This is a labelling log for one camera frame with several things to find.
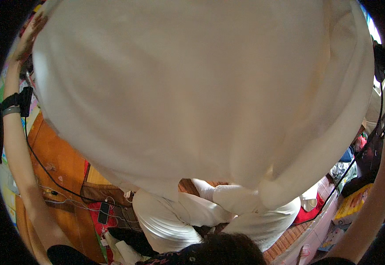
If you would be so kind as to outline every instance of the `white sock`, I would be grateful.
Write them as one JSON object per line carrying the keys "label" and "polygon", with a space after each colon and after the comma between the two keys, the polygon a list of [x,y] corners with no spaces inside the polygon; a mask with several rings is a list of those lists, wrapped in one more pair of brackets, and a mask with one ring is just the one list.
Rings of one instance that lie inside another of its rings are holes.
{"label": "white sock", "polygon": [[208,201],[213,201],[213,191],[214,187],[204,180],[198,178],[191,178],[192,183],[194,183],[195,187],[200,194],[200,197],[206,199]]}

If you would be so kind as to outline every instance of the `gray wristband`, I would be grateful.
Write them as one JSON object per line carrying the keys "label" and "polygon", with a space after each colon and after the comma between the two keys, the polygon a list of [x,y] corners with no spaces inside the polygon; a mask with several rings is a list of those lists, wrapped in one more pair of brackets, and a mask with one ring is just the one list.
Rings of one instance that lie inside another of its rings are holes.
{"label": "gray wristband", "polygon": [[7,114],[10,114],[10,113],[20,113],[20,107],[18,106],[12,106],[10,108],[7,108],[5,110],[3,110],[3,117]]}

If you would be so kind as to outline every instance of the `hand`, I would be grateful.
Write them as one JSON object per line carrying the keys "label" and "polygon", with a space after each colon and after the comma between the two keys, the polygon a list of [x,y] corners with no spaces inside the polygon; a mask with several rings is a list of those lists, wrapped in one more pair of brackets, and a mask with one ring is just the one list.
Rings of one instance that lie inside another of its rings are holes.
{"label": "hand", "polygon": [[44,13],[41,12],[28,24],[22,37],[20,37],[20,42],[11,59],[15,64],[20,66],[23,65],[28,56],[32,53],[32,47],[36,36],[44,28],[47,21],[48,17],[44,16]]}

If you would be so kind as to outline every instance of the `wrist strap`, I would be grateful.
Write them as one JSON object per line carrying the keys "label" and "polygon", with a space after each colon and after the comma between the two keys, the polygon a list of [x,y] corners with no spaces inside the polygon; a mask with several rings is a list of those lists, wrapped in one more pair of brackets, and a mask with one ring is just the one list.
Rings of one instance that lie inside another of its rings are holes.
{"label": "wrist strap", "polygon": [[20,93],[14,93],[9,96],[1,103],[1,111],[8,109],[12,106],[18,106],[20,116],[28,117],[29,116],[29,108],[31,106],[31,98],[32,98],[32,87],[24,87],[23,91]]}
{"label": "wrist strap", "polygon": [[10,108],[7,108],[5,110],[3,110],[3,117],[7,114],[10,114],[10,113],[20,113],[20,108],[17,107],[17,106],[13,106],[13,107],[10,107]]}
{"label": "wrist strap", "polygon": [[5,109],[10,108],[11,106],[19,106],[19,105],[20,105],[19,94],[14,93],[13,95],[3,100],[3,102],[1,103],[1,110],[4,111]]}

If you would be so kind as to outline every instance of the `black cable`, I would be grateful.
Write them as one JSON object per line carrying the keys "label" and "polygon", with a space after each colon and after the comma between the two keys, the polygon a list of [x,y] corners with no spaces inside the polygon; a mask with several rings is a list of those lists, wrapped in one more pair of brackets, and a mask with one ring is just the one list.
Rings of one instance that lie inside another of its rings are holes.
{"label": "black cable", "polygon": [[322,208],[320,208],[319,212],[317,213],[317,215],[310,219],[310,220],[307,220],[305,222],[301,222],[301,223],[297,223],[297,224],[294,224],[294,225],[301,225],[301,224],[304,224],[304,223],[307,223],[307,222],[311,222],[313,221],[314,219],[316,219],[323,211],[323,208],[325,207],[325,205],[327,204],[327,202],[329,201],[329,199],[331,198],[331,196],[333,195],[333,193],[335,192],[335,190],[337,190],[338,188],[338,185],[341,183],[341,181],[343,180],[343,178],[345,177],[345,175],[348,173],[348,171],[350,170],[351,166],[355,163],[356,160],[360,159],[362,156],[363,156],[363,153],[364,151],[366,150],[367,146],[369,146],[369,143],[372,141],[373,137],[375,136],[376,134],[376,131],[378,130],[379,128],[379,125],[381,123],[381,120],[382,120],[382,110],[383,110],[383,87],[382,87],[382,82],[380,82],[380,111],[379,111],[379,118],[376,122],[376,126],[375,128],[372,130],[372,132],[370,133],[370,135],[367,137],[367,142],[366,144],[364,145],[363,149],[360,150],[360,152],[358,152],[355,156],[354,156],[354,159],[353,161],[351,162],[351,164],[349,164],[347,170],[344,172],[344,174],[342,175],[342,177],[339,179],[338,183],[335,185],[335,187],[333,188],[333,190],[331,191],[331,193],[329,194],[329,196],[327,197],[327,199],[325,200],[325,202],[323,203],[322,205]]}
{"label": "black cable", "polygon": [[82,196],[80,194],[77,194],[73,191],[71,191],[70,189],[67,189],[65,187],[63,187],[62,185],[58,184],[54,179],[53,177],[51,176],[51,174],[48,172],[48,170],[44,167],[44,165],[41,163],[41,161],[39,160],[39,158],[36,156],[35,152],[33,151],[31,145],[29,144],[29,141],[28,141],[28,131],[26,130],[26,117],[25,117],[25,136],[26,136],[26,144],[28,145],[29,149],[31,150],[32,154],[34,155],[35,159],[38,161],[39,165],[42,167],[42,169],[45,171],[45,173],[47,173],[48,177],[59,187],[61,188],[62,190],[65,190],[75,196],[78,196],[79,198],[81,199],[84,199],[84,200],[88,200],[88,201],[93,201],[93,202],[101,202],[101,203],[105,203],[105,204],[111,204],[113,206],[117,206],[117,207],[120,207],[120,205],[117,205],[117,204],[113,204],[111,202],[108,202],[108,201],[99,201],[99,200],[95,200],[95,199],[92,199],[92,198],[88,198],[88,197],[85,197],[85,196]]}

